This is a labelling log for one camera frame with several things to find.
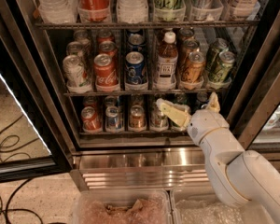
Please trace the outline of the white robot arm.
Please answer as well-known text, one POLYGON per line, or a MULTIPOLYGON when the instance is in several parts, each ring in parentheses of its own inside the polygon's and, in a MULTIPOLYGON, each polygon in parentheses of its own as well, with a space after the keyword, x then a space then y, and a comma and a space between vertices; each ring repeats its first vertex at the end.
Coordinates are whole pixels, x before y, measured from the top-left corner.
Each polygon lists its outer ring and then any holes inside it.
POLYGON ((187 129, 204 154, 204 167, 217 197, 226 205, 260 203, 280 224, 280 173, 255 150, 246 150, 219 114, 217 95, 194 114, 186 105, 158 99, 157 108, 175 124, 187 129))

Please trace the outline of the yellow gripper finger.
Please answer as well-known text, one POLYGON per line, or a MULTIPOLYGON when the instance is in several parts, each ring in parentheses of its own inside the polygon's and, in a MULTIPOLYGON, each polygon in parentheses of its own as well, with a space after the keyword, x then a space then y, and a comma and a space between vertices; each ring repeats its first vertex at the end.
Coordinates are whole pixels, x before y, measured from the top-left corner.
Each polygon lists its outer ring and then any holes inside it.
POLYGON ((174 104, 159 98, 156 101, 157 108, 177 126, 187 128, 191 118, 187 105, 174 104))
POLYGON ((209 102, 206 107, 208 110, 214 111, 214 112, 219 112, 220 111, 220 104, 219 100, 217 97, 217 94, 215 92, 212 92, 210 97, 209 97, 209 102))

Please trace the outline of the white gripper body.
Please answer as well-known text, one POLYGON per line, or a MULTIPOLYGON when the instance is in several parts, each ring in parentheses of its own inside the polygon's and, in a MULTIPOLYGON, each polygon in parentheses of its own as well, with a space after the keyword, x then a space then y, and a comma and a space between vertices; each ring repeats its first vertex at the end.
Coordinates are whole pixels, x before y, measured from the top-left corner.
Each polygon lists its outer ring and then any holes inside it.
POLYGON ((208 109, 200 109, 190 119, 188 134, 194 144, 198 146, 210 132, 229 128, 230 125, 219 113, 208 109))

